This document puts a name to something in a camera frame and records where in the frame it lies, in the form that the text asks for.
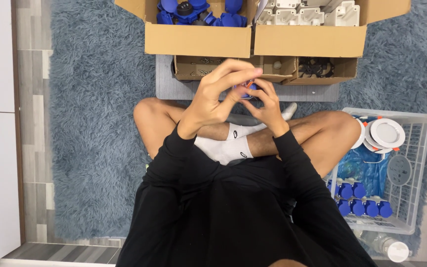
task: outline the rug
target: rug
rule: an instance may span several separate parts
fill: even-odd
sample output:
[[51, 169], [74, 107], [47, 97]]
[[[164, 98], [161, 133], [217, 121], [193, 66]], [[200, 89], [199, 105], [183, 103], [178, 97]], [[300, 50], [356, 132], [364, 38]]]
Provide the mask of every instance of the rug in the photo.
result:
[[[54, 0], [51, 29], [56, 235], [124, 237], [150, 161], [132, 116], [155, 91], [143, 22], [112, 0]], [[344, 107], [427, 113], [427, 0], [413, 0], [407, 15], [372, 23], [357, 78], [341, 84], [339, 101], [299, 103], [295, 117]], [[247, 113], [241, 106], [234, 112]], [[427, 167], [419, 215], [426, 192]], [[419, 237], [417, 227], [402, 238], [416, 251]]]

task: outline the white plastic crate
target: white plastic crate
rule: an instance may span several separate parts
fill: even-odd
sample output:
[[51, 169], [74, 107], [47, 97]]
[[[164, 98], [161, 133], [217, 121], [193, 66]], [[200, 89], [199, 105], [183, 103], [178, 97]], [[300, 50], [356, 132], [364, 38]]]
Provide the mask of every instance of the white plastic crate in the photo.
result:
[[[383, 199], [391, 204], [393, 215], [389, 218], [347, 215], [345, 220], [352, 229], [379, 231], [411, 235], [415, 232], [416, 215], [418, 213], [419, 192], [423, 180], [424, 163], [427, 154], [427, 114], [395, 112], [346, 107], [342, 111], [359, 116], [382, 116], [399, 123], [406, 134], [406, 141], [399, 151], [391, 152], [389, 159], [395, 155], [405, 156], [411, 164], [411, 176], [406, 184], [397, 186], [390, 181], [387, 174]], [[330, 177], [335, 184], [338, 167]]]

